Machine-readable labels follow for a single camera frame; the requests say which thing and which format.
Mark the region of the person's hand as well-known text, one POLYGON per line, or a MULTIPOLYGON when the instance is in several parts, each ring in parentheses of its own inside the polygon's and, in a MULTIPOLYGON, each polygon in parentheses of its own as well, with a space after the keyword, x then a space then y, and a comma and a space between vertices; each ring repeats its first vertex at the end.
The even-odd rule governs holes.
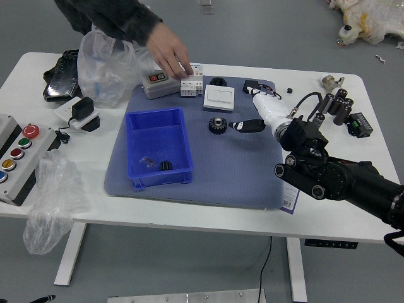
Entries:
POLYGON ((155 63, 171 78, 184 79, 193 75, 189 54, 180 38, 165 24, 158 22, 146 41, 155 63))

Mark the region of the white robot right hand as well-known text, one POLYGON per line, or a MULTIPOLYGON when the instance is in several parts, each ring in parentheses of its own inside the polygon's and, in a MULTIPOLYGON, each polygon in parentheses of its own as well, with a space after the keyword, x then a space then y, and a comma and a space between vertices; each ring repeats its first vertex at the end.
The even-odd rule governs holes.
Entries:
POLYGON ((248 86, 247 91, 252 95, 253 105, 261 118, 230 122, 228 127, 240 133, 258 133, 269 127, 273 137, 279 140, 291 123, 285 103, 257 88, 248 86))

